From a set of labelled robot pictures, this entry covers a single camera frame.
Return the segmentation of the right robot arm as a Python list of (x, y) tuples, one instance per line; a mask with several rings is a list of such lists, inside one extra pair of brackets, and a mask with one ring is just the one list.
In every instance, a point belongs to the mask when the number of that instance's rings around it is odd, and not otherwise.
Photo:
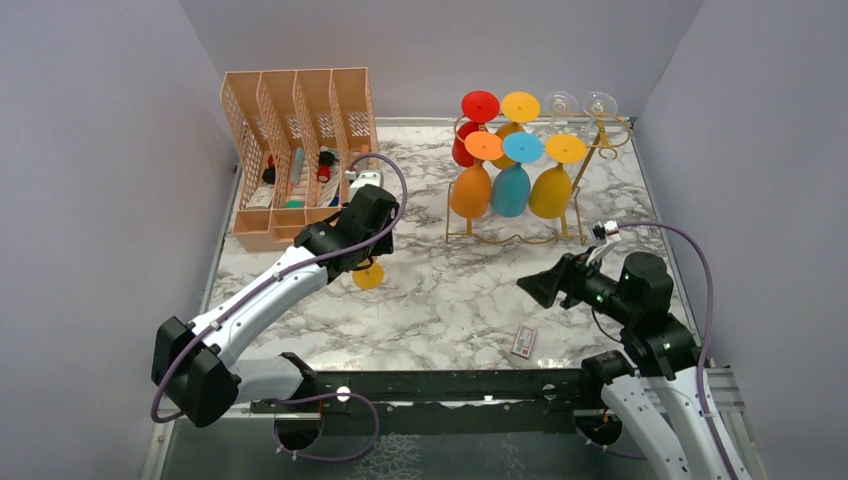
[(707, 382), (701, 349), (670, 312), (673, 280), (663, 259), (629, 254), (612, 279), (589, 258), (565, 254), (554, 267), (518, 279), (540, 306), (585, 303), (621, 324), (620, 351), (583, 360), (579, 398), (605, 405), (661, 479), (748, 479)]

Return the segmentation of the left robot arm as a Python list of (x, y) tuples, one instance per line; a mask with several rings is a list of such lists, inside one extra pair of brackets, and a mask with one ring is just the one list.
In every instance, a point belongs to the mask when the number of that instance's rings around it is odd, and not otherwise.
[(246, 348), (290, 308), (365, 260), (393, 251), (392, 229), (408, 197), (375, 185), (358, 189), (330, 217), (305, 226), (266, 272), (218, 307), (184, 323), (176, 317), (156, 332), (151, 379), (157, 389), (150, 416), (182, 416), (211, 425), (239, 403), (277, 399), (290, 410), (313, 401), (306, 365), (294, 356), (245, 360)]

